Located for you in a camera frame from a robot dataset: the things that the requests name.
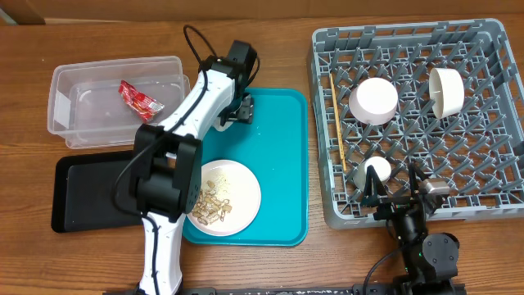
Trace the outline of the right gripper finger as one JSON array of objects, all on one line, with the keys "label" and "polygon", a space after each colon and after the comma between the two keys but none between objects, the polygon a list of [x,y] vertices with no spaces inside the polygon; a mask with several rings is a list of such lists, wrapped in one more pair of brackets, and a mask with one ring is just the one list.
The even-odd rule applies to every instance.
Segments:
[{"label": "right gripper finger", "polygon": [[418,194],[418,181],[424,181],[429,176],[424,173],[418,166],[416,161],[411,161],[408,165],[409,168],[409,186],[412,195]]},{"label": "right gripper finger", "polygon": [[383,197],[387,197],[387,191],[378,177],[373,166],[366,169],[366,179],[364,185],[364,194],[362,198],[363,205],[378,205]]}]

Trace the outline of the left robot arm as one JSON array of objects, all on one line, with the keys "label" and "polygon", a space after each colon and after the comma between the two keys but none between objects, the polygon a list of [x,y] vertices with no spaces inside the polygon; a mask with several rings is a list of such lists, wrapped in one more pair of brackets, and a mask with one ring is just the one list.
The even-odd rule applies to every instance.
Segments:
[{"label": "left robot arm", "polygon": [[135,134],[129,193],[145,234],[137,294],[181,292],[183,223],[200,193],[203,138],[211,128],[224,131],[234,122],[253,121],[254,101],[246,87],[259,66],[256,50],[234,41],[226,57],[201,61],[195,87],[175,112]]}]

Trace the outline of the white bowl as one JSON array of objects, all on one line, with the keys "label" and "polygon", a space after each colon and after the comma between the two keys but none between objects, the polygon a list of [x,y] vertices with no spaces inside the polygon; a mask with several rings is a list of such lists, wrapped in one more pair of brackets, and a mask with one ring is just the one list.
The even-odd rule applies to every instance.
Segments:
[{"label": "white bowl", "polygon": [[437,119],[461,112],[465,91],[459,72],[455,69],[433,68],[429,76],[429,96],[434,102],[432,110]]}]

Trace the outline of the pink-white bowl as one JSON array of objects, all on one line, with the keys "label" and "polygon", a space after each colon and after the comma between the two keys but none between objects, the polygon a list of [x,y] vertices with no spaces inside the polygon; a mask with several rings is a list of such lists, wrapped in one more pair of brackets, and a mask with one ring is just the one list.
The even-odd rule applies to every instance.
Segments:
[{"label": "pink-white bowl", "polygon": [[369,78],[349,98],[353,117],[366,125],[384,125],[395,115],[399,101],[396,87],[383,78]]}]

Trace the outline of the white paper ball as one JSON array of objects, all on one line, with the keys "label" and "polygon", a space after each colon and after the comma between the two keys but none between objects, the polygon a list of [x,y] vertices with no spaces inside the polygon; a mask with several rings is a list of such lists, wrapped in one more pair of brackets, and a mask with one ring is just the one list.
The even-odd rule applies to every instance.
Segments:
[{"label": "white paper ball", "polygon": [[221,125],[220,124],[220,121],[219,120],[216,120],[213,124],[213,127],[219,131],[219,132],[224,132],[226,129],[228,129],[231,125],[232,125],[232,121],[226,121],[224,123],[224,125]]}]

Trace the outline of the red snack wrapper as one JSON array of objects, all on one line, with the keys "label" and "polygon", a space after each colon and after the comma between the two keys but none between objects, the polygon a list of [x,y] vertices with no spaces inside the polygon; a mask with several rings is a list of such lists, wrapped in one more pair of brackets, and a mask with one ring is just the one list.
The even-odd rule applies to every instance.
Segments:
[{"label": "red snack wrapper", "polygon": [[125,80],[120,82],[118,93],[124,100],[124,103],[135,111],[143,123],[150,122],[165,108],[164,104],[149,97],[145,93],[137,91],[134,86]]}]

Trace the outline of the white cup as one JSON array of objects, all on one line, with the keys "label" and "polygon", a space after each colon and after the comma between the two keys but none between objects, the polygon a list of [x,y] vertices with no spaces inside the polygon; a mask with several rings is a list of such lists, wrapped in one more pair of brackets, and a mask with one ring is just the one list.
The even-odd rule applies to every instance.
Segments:
[{"label": "white cup", "polygon": [[370,157],[357,166],[353,182],[356,188],[364,190],[367,169],[372,166],[378,178],[385,184],[391,176],[391,164],[384,157]]}]

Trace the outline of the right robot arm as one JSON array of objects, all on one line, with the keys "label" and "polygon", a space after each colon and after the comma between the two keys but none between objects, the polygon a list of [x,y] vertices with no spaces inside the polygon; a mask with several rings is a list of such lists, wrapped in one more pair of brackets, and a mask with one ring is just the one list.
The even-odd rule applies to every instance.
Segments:
[{"label": "right robot arm", "polygon": [[[440,208],[449,196],[450,187],[442,178],[431,178],[417,164],[409,164],[410,195],[389,197],[375,168],[365,174],[366,207],[375,207],[375,220],[392,225],[398,247],[376,262],[367,273],[357,294],[465,295],[463,284],[456,284],[459,240],[450,233],[431,234],[427,217]],[[400,254],[405,275],[396,276],[390,284],[373,287],[374,271],[385,261]]]}]

